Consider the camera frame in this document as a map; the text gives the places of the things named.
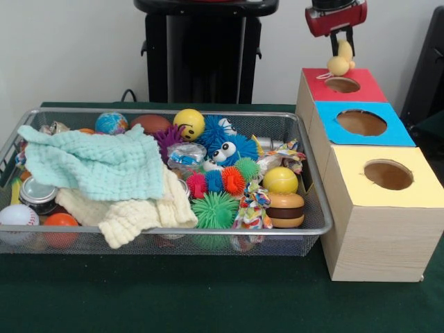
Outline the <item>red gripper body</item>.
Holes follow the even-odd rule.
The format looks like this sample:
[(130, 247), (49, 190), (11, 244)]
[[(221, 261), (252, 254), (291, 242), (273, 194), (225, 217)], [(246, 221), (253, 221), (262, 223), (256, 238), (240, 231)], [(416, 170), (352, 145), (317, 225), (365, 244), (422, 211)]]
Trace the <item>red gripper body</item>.
[(367, 18), (367, 1), (312, 1), (305, 8), (305, 19), (314, 37), (357, 26)]

